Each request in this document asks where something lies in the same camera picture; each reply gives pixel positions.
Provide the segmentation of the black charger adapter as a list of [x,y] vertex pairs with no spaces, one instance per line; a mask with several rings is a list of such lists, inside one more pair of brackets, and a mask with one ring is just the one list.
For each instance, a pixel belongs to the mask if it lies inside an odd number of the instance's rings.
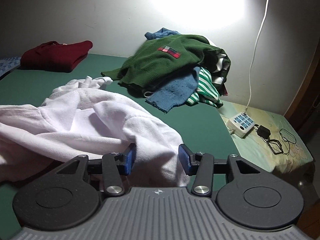
[[270,138],[271,132],[268,128],[260,125],[257,129],[257,135],[265,140],[268,140]]

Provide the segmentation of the blue white patterned cloth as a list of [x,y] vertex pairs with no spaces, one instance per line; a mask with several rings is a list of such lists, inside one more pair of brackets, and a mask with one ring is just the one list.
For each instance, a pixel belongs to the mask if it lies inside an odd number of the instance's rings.
[[0,77],[20,66],[21,57],[7,57],[0,59]]

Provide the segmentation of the dark green knit sweater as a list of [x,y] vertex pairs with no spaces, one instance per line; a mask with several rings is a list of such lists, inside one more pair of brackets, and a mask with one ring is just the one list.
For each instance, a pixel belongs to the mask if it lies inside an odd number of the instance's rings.
[[188,74],[194,67],[203,67],[211,74],[220,91],[227,80],[231,60],[227,53],[200,35],[170,35],[147,40],[123,65],[101,72],[133,95],[142,97],[154,92],[175,75]]

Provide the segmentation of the white polo shirt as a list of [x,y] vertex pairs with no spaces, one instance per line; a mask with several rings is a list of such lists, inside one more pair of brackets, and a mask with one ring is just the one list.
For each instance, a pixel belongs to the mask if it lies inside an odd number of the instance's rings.
[[1,181],[19,181],[52,161],[99,159],[137,147],[131,186],[185,186],[180,134],[127,96],[103,90],[109,77],[72,80],[41,106],[1,106]]

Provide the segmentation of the folded dark red sweater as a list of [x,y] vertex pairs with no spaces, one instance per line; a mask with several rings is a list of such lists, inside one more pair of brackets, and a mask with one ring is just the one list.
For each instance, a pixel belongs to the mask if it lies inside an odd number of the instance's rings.
[[22,55],[20,69],[70,73],[87,57],[92,47],[93,43],[91,41],[74,44],[60,44],[56,41],[46,42]]

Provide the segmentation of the blue knit garment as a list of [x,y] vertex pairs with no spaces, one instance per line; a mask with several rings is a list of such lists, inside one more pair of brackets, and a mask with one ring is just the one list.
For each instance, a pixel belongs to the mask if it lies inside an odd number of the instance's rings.
[[162,81],[156,88],[143,90],[146,102],[164,113],[183,105],[195,92],[199,83],[200,67],[182,70],[168,80]]

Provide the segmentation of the green white striped shirt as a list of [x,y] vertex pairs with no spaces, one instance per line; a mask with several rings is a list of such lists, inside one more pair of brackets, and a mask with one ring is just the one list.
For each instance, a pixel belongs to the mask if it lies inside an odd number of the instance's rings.
[[205,103],[215,108],[220,108],[223,103],[221,96],[227,95],[225,82],[231,62],[225,57],[220,58],[217,62],[217,72],[211,73],[207,68],[196,64],[193,69],[196,72],[195,85],[189,98],[185,101],[188,106],[198,103]]

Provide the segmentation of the white power strip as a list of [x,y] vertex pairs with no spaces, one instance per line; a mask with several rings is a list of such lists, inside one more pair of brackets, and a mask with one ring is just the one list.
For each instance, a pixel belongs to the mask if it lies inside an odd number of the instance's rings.
[[254,120],[244,112],[238,113],[227,121],[227,127],[240,138],[244,138],[254,125]]

